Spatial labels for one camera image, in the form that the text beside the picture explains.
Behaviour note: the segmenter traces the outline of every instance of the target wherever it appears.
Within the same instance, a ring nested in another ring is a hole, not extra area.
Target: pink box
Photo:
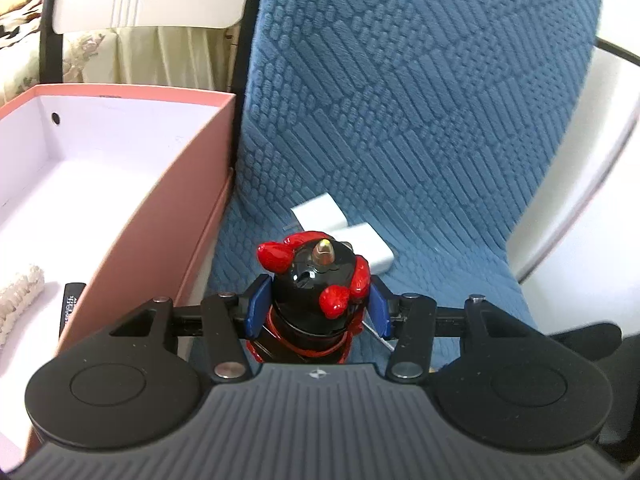
[[[37,368],[149,298],[188,300],[232,185],[233,108],[232,94],[91,84],[0,108],[0,276],[35,264],[47,283],[0,350],[0,434],[18,448],[37,446]],[[58,341],[67,282],[88,286]]]

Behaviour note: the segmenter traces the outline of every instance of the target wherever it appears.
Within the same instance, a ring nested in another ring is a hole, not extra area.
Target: white knitted item
[[[0,348],[20,314],[44,290],[44,272],[31,266],[26,274],[16,274],[12,283],[0,288]]]

